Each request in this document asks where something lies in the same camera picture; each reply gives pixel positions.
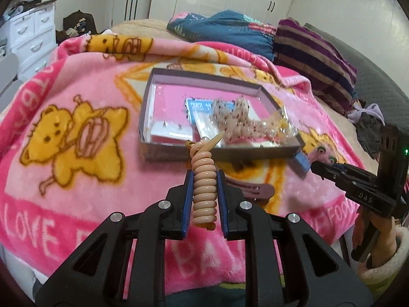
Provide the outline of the person's right hand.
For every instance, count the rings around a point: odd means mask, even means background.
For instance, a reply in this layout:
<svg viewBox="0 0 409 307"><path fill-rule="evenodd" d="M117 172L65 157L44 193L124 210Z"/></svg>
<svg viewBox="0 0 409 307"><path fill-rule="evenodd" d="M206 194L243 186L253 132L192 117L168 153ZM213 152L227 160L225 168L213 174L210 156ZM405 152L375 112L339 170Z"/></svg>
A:
<svg viewBox="0 0 409 307"><path fill-rule="evenodd" d="M358 217L352 234L353 248L362 243L364 237L364 215L370 219L372 225L379 230L379 236L375 242L370 256L372 257L372 267L379 268L385 265L396 253L396 224L393 217L384 218L371 211L367 211L362 206L358 208Z"/></svg>

